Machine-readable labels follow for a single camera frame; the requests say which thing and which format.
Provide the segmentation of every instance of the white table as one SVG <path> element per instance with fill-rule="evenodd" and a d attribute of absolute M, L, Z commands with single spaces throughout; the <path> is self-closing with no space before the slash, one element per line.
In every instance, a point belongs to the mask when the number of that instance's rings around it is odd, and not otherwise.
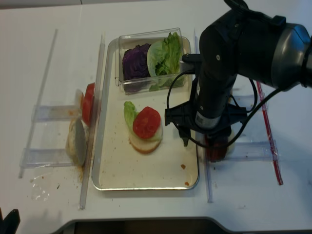
<path fill-rule="evenodd" d="M 309 0 L 247 3 L 270 16 L 286 16 L 288 22 L 301 23 L 312 33 Z M 283 186 L 278 186 L 274 177 L 272 184 L 266 185 L 218 185 L 222 192 L 215 195 L 214 203 L 207 203 L 201 165 L 198 185 L 186 192 L 102 193 L 90 181 L 86 209 L 79 211 L 81 184 L 75 169 L 55 168 L 43 175 L 50 195 L 46 201 L 31 199 L 31 179 L 41 176 L 40 169 L 26 170 L 23 179 L 18 179 L 20 156 L 55 28 L 64 45 L 78 41 L 63 48 L 63 58 L 79 47 L 83 56 L 76 58 L 73 71 L 92 80 L 103 31 L 106 47 L 120 35 L 173 27 L 188 34 L 195 28 L 199 36 L 227 10 L 220 0 L 166 0 L 0 11 L 0 206 L 3 215 L 19 209 L 18 233 L 47 234 L 76 220 L 143 217 L 208 217 L 235 232 L 312 229 L 312 91 L 302 87 L 279 94 L 269 103 Z M 235 168 L 223 176 L 231 178 Z M 274 176 L 272 168 L 263 174 Z"/>

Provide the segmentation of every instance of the red object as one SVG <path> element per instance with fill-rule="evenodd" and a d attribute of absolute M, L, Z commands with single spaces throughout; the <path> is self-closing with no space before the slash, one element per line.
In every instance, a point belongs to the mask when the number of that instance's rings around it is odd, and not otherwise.
<path fill-rule="evenodd" d="M 210 146 L 220 146 L 225 145 L 228 143 L 227 137 L 220 137 L 213 144 L 210 144 L 207 136 L 205 136 L 206 145 Z M 226 152 L 228 148 L 221 148 L 221 149 L 206 149 L 206 156 L 210 162 L 218 162 L 225 158 Z"/>
<path fill-rule="evenodd" d="M 258 92 L 260 95 L 260 100 L 262 101 L 263 98 L 263 92 L 262 92 L 262 88 L 261 88 L 261 84 L 257 81 L 257 87 L 258 87 Z M 276 179 L 278 182 L 278 185 L 283 185 L 283 179 L 282 179 L 282 175 L 281 175 L 281 171 L 279 169 L 279 165 L 278 165 L 278 159 L 277 159 L 277 147 L 275 145 L 275 141 L 273 141 L 273 137 L 272 137 L 272 131 L 271 131 L 271 126 L 270 126 L 270 122 L 269 122 L 269 117 L 268 117 L 268 113 L 267 111 L 264 109 L 264 106 L 262 106 L 262 112 L 263 112 L 263 117 L 264 117 L 264 122 L 265 122 L 265 127 L 267 129 L 267 134 L 268 134 L 268 139 L 270 142 L 270 146 L 271 146 L 271 152 L 273 155 L 273 166 L 274 166 L 274 170 L 275 170 L 275 175 L 276 175 Z"/>
<path fill-rule="evenodd" d="M 132 129 L 139 138 L 151 138 L 160 126 L 160 119 L 158 111 L 147 106 L 137 115 Z"/>
<path fill-rule="evenodd" d="M 90 126 L 95 83 L 88 84 L 82 101 L 82 120 Z"/>

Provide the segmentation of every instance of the tomato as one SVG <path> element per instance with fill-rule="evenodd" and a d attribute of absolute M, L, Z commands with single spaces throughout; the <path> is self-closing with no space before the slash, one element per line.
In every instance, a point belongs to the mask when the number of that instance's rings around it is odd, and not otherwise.
<path fill-rule="evenodd" d="M 220 137 L 215 140 L 213 144 L 211 144 L 207 137 L 205 137 L 205 141 L 207 145 L 211 146 L 220 146 L 225 145 L 228 143 L 227 137 Z M 227 148 L 221 148 L 221 149 L 206 149 L 206 156 L 210 162 L 218 162 L 225 158 L 227 152 Z"/>
<path fill-rule="evenodd" d="M 161 118 L 158 111 L 147 106 L 133 121 L 132 129 L 138 137 L 148 139 L 156 133 L 160 126 L 160 120 Z"/>
<path fill-rule="evenodd" d="M 87 126 L 90 126 L 91 121 L 94 87 L 94 83 L 88 84 L 84 99 L 82 101 L 82 120 Z"/>

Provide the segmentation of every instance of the bread bun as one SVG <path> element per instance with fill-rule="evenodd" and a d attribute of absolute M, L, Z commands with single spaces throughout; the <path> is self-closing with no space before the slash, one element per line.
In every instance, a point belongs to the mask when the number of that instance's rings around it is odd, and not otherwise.
<path fill-rule="evenodd" d="M 66 153 L 74 164 L 82 166 L 86 159 L 86 139 L 82 122 L 79 118 L 69 124 L 69 132 L 65 147 Z"/>
<path fill-rule="evenodd" d="M 161 131 L 160 134 L 162 136 L 161 125 L 157 131 Z M 143 140 L 130 132 L 129 132 L 129 141 L 132 147 L 141 154 L 149 154 L 153 152 L 155 149 L 157 149 L 157 147 L 160 145 L 161 142 L 161 140 L 155 141 Z"/>

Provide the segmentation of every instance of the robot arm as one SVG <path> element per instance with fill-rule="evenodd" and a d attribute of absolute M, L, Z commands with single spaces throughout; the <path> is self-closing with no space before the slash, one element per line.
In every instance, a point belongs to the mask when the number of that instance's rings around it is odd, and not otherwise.
<path fill-rule="evenodd" d="M 165 125 L 173 122 L 185 139 L 190 129 L 211 139 L 229 136 L 232 124 L 245 122 L 246 109 L 228 104 L 237 74 L 279 91 L 312 87 L 312 39 L 305 27 L 251 11 L 242 0 L 225 2 L 232 10 L 203 31 L 200 55 L 182 57 L 193 66 L 187 73 L 196 75 L 190 100 L 165 111 Z"/>

